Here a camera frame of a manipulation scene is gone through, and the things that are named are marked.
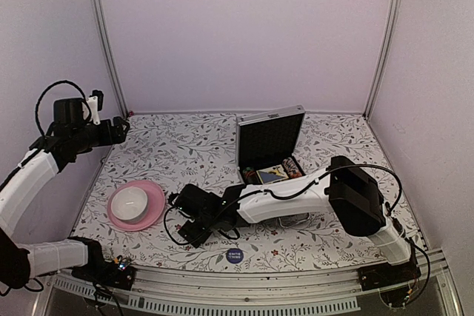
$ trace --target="open case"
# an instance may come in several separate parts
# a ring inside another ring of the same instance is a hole
[[[304,108],[298,105],[237,117],[236,163],[243,182],[265,184],[261,178],[261,169],[275,166],[281,166],[287,175],[287,178],[277,181],[292,178],[287,165],[282,164],[286,158],[291,158],[297,170],[304,175],[303,169],[293,156],[304,114]],[[249,181],[249,169],[256,172],[258,181]]]

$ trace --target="floral pattern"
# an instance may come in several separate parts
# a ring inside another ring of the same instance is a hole
[[[188,183],[221,195],[226,187],[239,183],[235,164],[236,114],[139,115],[130,118],[130,124],[127,140],[112,148],[73,231],[74,235],[99,241],[107,257],[124,255],[142,266],[213,272],[330,269],[383,260],[366,238],[345,233],[334,212],[311,214],[305,222],[292,227],[267,221],[241,228],[237,241],[215,233],[197,249],[176,246],[164,231],[163,217],[144,231],[117,230],[107,217],[107,199],[129,181],[155,181],[165,195],[179,192]],[[294,153],[303,170],[314,172],[328,165],[334,155],[388,167],[360,115],[307,114]],[[380,170],[367,171],[376,177],[392,203],[398,189],[393,178]],[[395,216],[407,234],[423,246],[422,235],[404,199]],[[184,222],[174,212],[167,221],[175,234]],[[226,252],[235,248],[244,253],[241,263],[229,263],[225,258]]]

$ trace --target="pink plate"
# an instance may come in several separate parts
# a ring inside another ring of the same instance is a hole
[[[148,211],[147,214],[137,223],[126,223],[120,221],[113,213],[110,208],[112,205],[112,199],[117,194],[117,192],[134,186],[135,188],[143,189],[148,196]],[[122,231],[130,231],[136,232],[146,229],[153,225],[161,216],[164,210],[164,193],[161,190],[161,187],[152,181],[131,181],[120,186],[109,198],[109,202],[107,203],[107,215],[109,216],[109,220],[113,223],[118,229]]]

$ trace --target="case lid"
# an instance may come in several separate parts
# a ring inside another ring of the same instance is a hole
[[[301,105],[237,118],[236,163],[259,166],[290,157],[304,119]]]

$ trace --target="bowl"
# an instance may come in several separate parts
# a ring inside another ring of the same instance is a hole
[[[113,197],[110,210],[120,221],[138,223],[147,214],[147,193],[134,186],[125,188]]]

